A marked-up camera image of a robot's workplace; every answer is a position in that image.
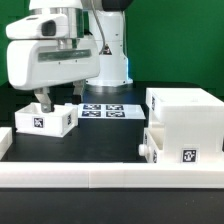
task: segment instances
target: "white block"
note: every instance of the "white block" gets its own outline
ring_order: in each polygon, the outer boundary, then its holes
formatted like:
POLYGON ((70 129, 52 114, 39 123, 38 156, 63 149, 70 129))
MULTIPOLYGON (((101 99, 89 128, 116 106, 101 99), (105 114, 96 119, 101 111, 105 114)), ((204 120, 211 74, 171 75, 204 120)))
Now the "white block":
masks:
POLYGON ((43 113, 39 103, 15 113, 17 132, 64 137, 78 125, 78 108, 54 105, 55 111, 43 113))
POLYGON ((89 167, 73 163, 0 163, 0 187, 88 188, 89 167))
POLYGON ((223 164, 124 164, 125 188, 224 188, 223 164))
POLYGON ((89 188, 123 188, 123 163, 95 164, 89 171, 89 188))
POLYGON ((148 88, 150 162, 223 161, 224 103, 202 89, 148 88))
POLYGON ((0 128, 0 159, 12 144, 12 128, 0 128))

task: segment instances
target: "white box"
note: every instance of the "white box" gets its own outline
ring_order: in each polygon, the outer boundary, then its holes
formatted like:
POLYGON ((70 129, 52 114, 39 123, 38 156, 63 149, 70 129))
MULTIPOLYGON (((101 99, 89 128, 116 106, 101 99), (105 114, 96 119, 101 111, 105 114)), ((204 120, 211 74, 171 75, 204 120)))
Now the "white box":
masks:
POLYGON ((39 103, 31 103, 15 113, 17 132, 64 137, 78 125, 78 108, 54 105, 54 112, 43 113, 39 103))
POLYGON ((224 103, 202 89, 148 88, 148 162, 223 161, 224 103))
POLYGON ((12 144, 12 128, 0 128, 0 159, 12 144))

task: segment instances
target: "cable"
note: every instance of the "cable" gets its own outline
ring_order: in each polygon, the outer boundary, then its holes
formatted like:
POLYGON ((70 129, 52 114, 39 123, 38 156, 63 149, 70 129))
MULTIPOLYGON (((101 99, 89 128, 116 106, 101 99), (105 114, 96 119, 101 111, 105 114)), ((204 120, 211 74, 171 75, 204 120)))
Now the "cable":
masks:
POLYGON ((127 50, 127 29, 126 29, 126 19, 125 19, 125 12, 122 13, 123 15, 123 23, 124 23, 124 29, 123 29, 123 38, 124 38, 124 55, 128 56, 128 50, 127 50))
POLYGON ((102 36, 102 40, 103 40, 103 46, 102 46, 101 51, 99 52, 99 54, 102 54, 103 51, 104 51, 104 49, 105 49, 105 46, 106 46, 106 40, 105 40, 105 36, 104 36, 104 33, 103 33, 102 26, 101 26, 101 24, 100 24, 99 18, 98 18, 97 13, 96 13, 96 9, 95 9, 93 0, 90 0, 90 2, 91 2, 91 7, 92 7, 92 10, 93 10, 94 17, 95 17, 95 19, 96 19, 96 23, 97 23, 97 25, 98 25, 98 27, 99 27, 100 34, 101 34, 101 36, 102 36))

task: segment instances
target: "white plastic part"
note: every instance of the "white plastic part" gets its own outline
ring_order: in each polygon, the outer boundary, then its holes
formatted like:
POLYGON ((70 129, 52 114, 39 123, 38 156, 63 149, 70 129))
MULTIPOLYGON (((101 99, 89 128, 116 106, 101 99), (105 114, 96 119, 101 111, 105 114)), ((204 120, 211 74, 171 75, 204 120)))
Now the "white plastic part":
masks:
POLYGON ((12 144, 12 128, 0 128, 0 159, 12 144))
MULTIPOLYGON (((100 55, 100 74, 96 78, 88 79, 88 85, 118 87, 133 83, 128 77, 128 58, 123 53, 122 13, 98 11, 97 15, 104 31, 108 53, 100 55)), ((100 51, 103 41, 91 11, 89 11, 89 26, 100 51)))
POLYGON ((147 89, 153 163, 224 162, 224 103, 202 89, 147 89))
POLYGON ((10 39, 64 38, 68 33, 68 18, 64 14, 33 15, 6 27, 6 34, 10 39), (42 25, 48 21, 55 22, 56 33, 54 36, 43 36, 42 34, 42 25))
POLYGON ((1 188, 224 188, 223 163, 0 163, 1 188))
POLYGON ((57 40, 11 42, 7 51, 7 67, 12 86, 15 89, 33 90, 83 80, 99 74, 99 54, 92 37, 80 39, 76 49, 91 50, 90 57, 39 61, 40 53, 63 54, 57 47, 57 40))
POLYGON ((31 0, 29 9, 43 8, 78 8, 82 9, 80 0, 31 0))
POLYGON ((15 113, 17 132, 64 137, 78 125, 78 108, 54 105, 55 111, 43 113, 39 103, 15 113))
POLYGON ((150 151, 149 151, 147 145, 141 144, 141 145, 139 145, 138 153, 140 156, 146 156, 147 154, 150 153, 150 151))

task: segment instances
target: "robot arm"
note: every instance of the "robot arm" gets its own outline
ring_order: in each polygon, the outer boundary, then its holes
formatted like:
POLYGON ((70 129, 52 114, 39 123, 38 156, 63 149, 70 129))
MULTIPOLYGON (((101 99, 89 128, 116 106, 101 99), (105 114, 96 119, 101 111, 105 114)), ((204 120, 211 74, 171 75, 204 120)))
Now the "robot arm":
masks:
POLYGON ((132 0, 31 0, 28 16, 7 26, 9 82, 34 90, 43 112, 51 112, 48 87, 96 77, 99 50, 84 36, 83 10, 122 11, 132 0))

